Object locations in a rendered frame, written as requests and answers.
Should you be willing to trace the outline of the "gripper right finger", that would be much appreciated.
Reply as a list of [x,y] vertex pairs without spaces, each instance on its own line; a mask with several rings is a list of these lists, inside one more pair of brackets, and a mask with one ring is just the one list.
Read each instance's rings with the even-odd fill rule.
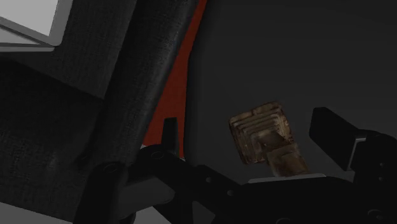
[[359,129],[326,107],[314,108],[310,138],[344,171],[355,224],[397,224],[397,138]]

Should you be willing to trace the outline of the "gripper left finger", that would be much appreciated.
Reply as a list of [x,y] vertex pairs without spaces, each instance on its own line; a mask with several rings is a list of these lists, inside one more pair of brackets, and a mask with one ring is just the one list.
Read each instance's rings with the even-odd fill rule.
[[237,224],[239,185],[204,165],[192,167],[178,153],[178,121],[166,118],[161,143],[141,149],[134,164],[92,169],[73,224],[133,224],[148,207],[171,224],[194,224],[194,203],[214,214],[200,224]]

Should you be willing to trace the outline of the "brown ridged block object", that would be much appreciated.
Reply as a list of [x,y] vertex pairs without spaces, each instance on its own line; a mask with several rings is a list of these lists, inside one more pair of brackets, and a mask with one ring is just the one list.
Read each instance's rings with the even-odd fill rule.
[[310,172],[278,102],[233,116],[228,124],[243,163],[266,163],[276,177]]

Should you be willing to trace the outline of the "dark grey fabric sofa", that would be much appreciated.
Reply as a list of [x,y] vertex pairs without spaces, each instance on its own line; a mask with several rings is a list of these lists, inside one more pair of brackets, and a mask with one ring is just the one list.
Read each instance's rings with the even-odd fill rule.
[[72,221],[102,162],[131,164],[200,0],[73,0],[52,52],[0,53],[0,205]]

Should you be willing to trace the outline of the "white framed window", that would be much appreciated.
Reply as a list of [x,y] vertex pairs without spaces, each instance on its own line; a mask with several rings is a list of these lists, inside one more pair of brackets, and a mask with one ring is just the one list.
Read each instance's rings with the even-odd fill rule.
[[0,52],[51,52],[62,42],[73,0],[0,0]]

